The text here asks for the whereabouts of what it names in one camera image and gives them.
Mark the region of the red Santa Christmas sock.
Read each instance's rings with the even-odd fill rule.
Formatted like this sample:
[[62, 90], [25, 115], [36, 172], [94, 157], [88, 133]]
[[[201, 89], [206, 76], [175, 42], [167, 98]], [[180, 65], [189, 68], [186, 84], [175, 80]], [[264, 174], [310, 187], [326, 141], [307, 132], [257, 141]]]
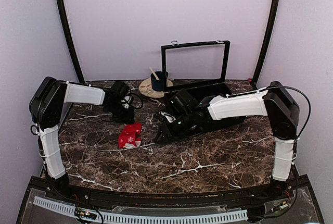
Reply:
[[126, 125], [121, 134], [119, 135], [119, 148], [138, 148], [141, 145], [141, 130], [141, 123], [133, 123]]

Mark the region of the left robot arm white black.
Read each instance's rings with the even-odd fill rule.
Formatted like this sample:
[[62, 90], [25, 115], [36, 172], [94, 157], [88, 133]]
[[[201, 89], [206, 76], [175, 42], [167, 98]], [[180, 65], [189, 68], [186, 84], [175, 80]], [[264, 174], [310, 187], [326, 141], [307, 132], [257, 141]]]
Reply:
[[73, 188], [61, 180], [67, 179], [59, 146], [59, 127], [64, 120], [65, 104], [90, 104], [110, 113], [112, 121], [134, 123], [130, 87], [116, 81], [110, 88], [57, 80], [46, 77], [29, 103], [35, 135], [39, 137], [40, 155], [46, 166], [46, 175], [58, 181], [53, 193], [62, 201], [73, 197]]

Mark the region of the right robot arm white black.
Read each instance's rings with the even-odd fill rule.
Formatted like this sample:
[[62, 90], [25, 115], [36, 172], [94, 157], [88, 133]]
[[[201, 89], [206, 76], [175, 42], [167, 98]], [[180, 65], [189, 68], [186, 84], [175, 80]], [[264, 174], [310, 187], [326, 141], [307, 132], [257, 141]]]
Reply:
[[261, 121], [275, 141], [273, 183], [266, 187], [265, 195], [276, 200], [284, 194], [284, 182], [289, 178], [300, 137], [300, 108], [288, 87], [273, 81], [254, 91], [206, 94], [200, 98], [180, 90], [168, 99], [166, 106], [168, 112], [154, 139], [156, 143], [189, 139], [252, 119]]

